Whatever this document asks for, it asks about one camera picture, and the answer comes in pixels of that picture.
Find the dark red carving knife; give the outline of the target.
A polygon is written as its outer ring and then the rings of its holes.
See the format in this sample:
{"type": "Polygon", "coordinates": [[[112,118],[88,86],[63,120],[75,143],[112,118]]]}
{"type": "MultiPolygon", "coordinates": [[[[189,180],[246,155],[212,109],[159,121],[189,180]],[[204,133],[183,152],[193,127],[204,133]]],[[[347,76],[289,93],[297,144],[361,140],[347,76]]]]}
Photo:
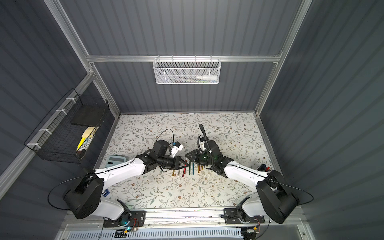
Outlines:
{"type": "Polygon", "coordinates": [[[182,177],[184,178],[185,177],[185,175],[186,175],[186,171],[187,171],[187,168],[188,168],[188,160],[186,160],[186,164],[185,164],[185,166],[184,166],[184,168],[183,168],[183,174],[182,174],[182,177]]]}

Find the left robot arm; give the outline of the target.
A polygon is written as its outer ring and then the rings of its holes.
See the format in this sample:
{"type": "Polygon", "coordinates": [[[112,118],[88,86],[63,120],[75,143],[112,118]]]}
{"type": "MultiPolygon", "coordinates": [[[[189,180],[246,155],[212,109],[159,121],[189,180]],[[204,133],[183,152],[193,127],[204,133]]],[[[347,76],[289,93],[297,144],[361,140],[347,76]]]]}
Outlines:
{"type": "Polygon", "coordinates": [[[124,203],[112,202],[103,194],[109,187],[130,178],[141,176],[157,167],[180,170],[188,164],[178,156],[184,146],[180,142],[169,144],[164,140],[155,142],[152,149],[137,155],[134,159],[114,167],[94,170],[72,183],[63,194],[63,199],[77,219],[88,216],[106,217],[117,220],[128,213],[124,203]]]}

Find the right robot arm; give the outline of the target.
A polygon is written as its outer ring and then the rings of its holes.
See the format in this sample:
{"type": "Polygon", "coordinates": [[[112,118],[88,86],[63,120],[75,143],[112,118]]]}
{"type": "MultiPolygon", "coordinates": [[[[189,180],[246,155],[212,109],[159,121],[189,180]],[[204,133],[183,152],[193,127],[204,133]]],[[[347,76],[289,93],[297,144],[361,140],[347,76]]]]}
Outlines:
{"type": "Polygon", "coordinates": [[[253,170],[235,160],[225,157],[215,141],[202,142],[198,149],[186,154],[186,158],[199,166],[212,170],[217,175],[236,180],[257,192],[255,198],[248,196],[238,205],[234,214],[222,217],[230,222],[250,222],[256,216],[267,215],[272,221],[283,224],[300,200],[278,171],[253,170]]]}

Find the light blue calculator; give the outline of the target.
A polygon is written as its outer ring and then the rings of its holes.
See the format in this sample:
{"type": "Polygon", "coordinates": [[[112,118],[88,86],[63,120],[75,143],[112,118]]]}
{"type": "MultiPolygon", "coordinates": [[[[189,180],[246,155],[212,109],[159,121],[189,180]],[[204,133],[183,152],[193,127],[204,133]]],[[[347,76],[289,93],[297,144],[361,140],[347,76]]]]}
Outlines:
{"type": "Polygon", "coordinates": [[[106,168],[113,167],[127,161],[126,156],[121,155],[111,155],[107,157],[106,168]]]}

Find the pink cup of markers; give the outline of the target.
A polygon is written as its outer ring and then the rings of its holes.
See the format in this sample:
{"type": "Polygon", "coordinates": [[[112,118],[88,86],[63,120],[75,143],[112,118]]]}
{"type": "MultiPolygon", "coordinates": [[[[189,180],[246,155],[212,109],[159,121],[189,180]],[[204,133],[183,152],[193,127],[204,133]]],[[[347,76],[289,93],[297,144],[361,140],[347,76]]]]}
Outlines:
{"type": "Polygon", "coordinates": [[[269,172],[271,170],[270,167],[267,167],[266,164],[261,164],[258,168],[257,168],[258,171],[261,171],[261,172],[269,172]]]}

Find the blue stapler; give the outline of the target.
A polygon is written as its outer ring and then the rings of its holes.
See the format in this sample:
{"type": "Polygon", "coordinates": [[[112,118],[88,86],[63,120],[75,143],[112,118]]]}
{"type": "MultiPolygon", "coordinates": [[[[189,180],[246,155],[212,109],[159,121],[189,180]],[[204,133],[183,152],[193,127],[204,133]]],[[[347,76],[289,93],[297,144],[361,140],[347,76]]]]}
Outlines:
{"type": "Polygon", "coordinates": [[[104,198],[107,197],[109,194],[110,194],[109,189],[105,189],[105,190],[102,192],[102,196],[103,196],[104,198]]]}

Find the yellow sticky notes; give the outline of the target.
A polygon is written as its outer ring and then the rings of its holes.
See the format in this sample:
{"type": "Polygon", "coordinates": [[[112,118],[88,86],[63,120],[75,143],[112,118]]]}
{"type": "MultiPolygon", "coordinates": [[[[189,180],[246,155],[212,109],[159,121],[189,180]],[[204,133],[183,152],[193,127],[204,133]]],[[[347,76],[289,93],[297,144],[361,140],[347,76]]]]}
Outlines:
{"type": "Polygon", "coordinates": [[[82,134],[81,140],[78,144],[77,151],[87,150],[91,144],[98,127],[88,127],[82,134]]]}

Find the black notebook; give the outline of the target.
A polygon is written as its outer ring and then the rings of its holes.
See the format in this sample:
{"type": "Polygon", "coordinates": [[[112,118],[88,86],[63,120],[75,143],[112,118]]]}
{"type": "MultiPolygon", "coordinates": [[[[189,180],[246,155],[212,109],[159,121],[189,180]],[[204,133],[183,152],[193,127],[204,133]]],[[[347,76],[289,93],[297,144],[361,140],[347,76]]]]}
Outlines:
{"type": "Polygon", "coordinates": [[[70,123],[78,126],[98,127],[104,119],[106,110],[105,107],[83,105],[75,113],[70,123]]]}

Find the white marker in basket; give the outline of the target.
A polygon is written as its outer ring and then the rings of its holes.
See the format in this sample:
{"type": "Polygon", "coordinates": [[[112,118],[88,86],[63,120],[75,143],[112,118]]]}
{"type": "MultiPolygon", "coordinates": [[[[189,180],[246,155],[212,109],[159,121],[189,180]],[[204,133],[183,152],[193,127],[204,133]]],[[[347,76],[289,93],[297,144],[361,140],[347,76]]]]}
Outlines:
{"type": "Polygon", "coordinates": [[[201,81],[216,82],[218,80],[218,76],[216,76],[216,75],[200,75],[200,76],[196,76],[196,79],[201,80],[201,81]]]}

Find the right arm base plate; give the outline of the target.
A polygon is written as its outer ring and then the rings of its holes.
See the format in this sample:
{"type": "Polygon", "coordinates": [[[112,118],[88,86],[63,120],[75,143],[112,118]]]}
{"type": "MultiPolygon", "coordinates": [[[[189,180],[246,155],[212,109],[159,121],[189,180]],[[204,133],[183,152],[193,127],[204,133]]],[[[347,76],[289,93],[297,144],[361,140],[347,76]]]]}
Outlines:
{"type": "Polygon", "coordinates": [[[221,218],[225,220],[226,224],[263,224],[265,223],[264,216],[248,216],[242,209],[225,208],[221,218]]]}

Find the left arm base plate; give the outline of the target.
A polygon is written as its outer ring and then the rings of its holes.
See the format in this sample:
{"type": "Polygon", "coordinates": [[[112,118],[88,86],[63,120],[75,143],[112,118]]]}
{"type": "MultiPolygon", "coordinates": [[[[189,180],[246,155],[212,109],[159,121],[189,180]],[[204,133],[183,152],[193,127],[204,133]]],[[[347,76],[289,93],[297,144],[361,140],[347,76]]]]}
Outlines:
{"type": "Polygon", "coordinates": [[[104,228],[117,228],[117,227],[142,227],[146,219],[146,211],[127,211],[118,217],[117,220],[111,220],[104,218],[103,227],[104,228]]]}

